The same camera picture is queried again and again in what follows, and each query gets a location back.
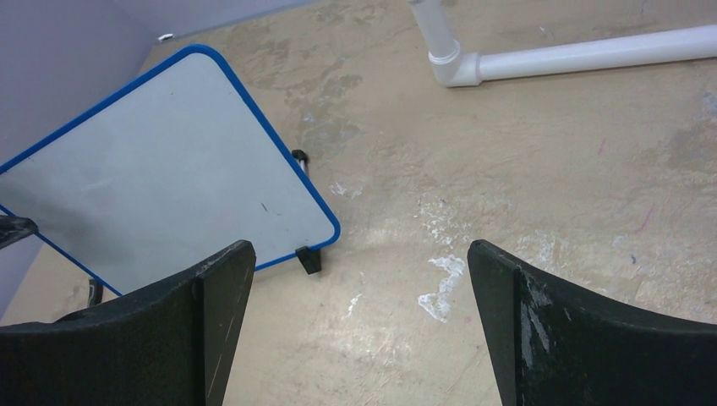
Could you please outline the blue framed whiteboard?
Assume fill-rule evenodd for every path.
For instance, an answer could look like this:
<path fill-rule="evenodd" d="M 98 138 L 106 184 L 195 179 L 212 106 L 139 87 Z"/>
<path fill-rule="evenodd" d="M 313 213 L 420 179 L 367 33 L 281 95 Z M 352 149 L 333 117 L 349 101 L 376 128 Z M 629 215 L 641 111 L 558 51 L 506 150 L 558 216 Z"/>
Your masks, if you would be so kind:
<path fill-rule="evenodd" d="M 239 240 L 263 269 L 341 234 L 227 60 L 201 44 L 4 163 L 1 208 L 118 295 Z"/>

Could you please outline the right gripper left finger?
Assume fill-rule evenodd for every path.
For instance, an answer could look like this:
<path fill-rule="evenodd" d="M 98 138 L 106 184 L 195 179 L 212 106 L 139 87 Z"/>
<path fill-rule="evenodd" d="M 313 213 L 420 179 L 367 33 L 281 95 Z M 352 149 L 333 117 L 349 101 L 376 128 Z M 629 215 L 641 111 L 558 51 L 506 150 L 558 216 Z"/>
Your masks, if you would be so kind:
<path fill-rule="evenodd" d="M 241 240 L 52 323 L 4 326 L 2 404 L 222 404 L 255 261 Z"/>

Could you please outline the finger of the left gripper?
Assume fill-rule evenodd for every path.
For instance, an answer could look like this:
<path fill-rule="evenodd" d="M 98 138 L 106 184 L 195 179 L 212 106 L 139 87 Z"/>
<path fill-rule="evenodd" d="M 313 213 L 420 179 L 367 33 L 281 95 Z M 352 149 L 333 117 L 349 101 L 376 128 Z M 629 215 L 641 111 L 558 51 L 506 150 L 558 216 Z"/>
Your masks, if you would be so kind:
<path fill-rule="evenodd" d="M 0 249 L 25 239 L 38 231 L 34 221 L 26 217 L 1 216 Z"/>

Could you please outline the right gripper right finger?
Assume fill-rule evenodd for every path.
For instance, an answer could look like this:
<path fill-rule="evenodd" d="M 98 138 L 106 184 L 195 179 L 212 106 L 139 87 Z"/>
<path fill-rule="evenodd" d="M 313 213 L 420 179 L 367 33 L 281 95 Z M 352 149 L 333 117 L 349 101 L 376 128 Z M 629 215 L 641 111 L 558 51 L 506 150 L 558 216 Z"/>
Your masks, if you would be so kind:
<path fill-rule="evenodd" d="M 715 325 L 607 298 L 485 240 L 468 267 L 503 404 L 715 404 Z"/>

